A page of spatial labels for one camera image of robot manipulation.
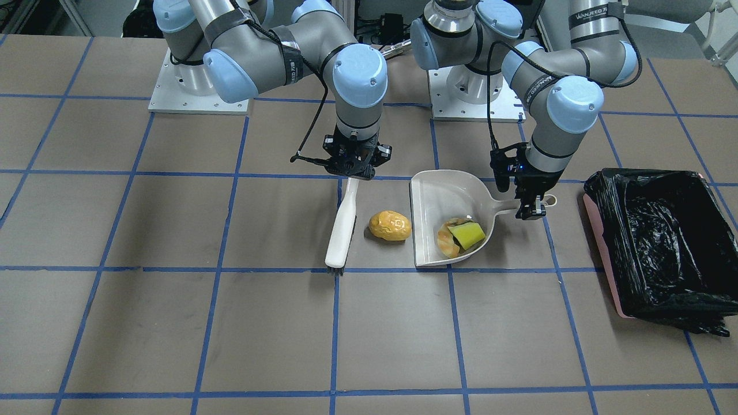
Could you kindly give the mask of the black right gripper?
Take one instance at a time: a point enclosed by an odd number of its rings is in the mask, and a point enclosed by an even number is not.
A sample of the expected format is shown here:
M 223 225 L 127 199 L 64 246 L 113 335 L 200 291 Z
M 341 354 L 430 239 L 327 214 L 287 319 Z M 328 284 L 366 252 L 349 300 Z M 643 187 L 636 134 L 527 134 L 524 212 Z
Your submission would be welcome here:
M 329 154 L 324 167 L 327 173 L 360 180 L 373 179 L 376 167 L 388 162 L 393 150 L 391 145 L 380 144 L 377 134 L 358 140 L 339 131 L 325 135 L 322 148 Z

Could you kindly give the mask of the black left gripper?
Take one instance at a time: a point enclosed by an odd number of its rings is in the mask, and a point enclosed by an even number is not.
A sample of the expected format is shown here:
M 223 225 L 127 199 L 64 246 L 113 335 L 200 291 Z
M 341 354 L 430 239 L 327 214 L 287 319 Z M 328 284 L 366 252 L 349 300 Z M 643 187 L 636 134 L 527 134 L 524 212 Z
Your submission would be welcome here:
M 515 197 L 520 206 L 515 213 L 518 220 L 539 220 L 546 216 L 545 192 L 552 189 L 561 177 L 561 171 L 545 172 L 528 160 L 525 144 L 515 144 L 514 162 L 509 171 L 514 177 Z

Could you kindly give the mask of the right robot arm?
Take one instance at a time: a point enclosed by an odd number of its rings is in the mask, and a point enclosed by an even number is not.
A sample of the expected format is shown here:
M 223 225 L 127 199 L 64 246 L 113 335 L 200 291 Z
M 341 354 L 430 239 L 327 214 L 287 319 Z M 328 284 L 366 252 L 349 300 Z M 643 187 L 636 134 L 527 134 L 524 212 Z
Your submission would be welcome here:
M 361 180 L 391 158 L 379 143 L 387 62 L 359 43 L 327 1 L 304 1 L 288 25 L 272 24 L 272 1 L 155 1 L 156 26 L 168 43 L 179 89 L 238 104 L 314 74 L 336 105 L 326 159 L 307 158 L 327 173 Z

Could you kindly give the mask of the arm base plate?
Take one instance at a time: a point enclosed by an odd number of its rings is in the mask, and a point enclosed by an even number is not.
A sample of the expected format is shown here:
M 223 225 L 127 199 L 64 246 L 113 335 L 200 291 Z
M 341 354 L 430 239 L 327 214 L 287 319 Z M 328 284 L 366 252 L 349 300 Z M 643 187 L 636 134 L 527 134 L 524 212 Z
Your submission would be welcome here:
M 248 115 L 250 101 L 226 103 L 214 89 L 203 66 L 175 65 L 170 50 L 151 93 L 148 110 L 153 113 L 193 115 Z
M 432 118 L 445 122 L 519 123 L 526 119 L 524 105 L 501 73 L 487 76 L 466 66 L 431 69 L 428 87 Z

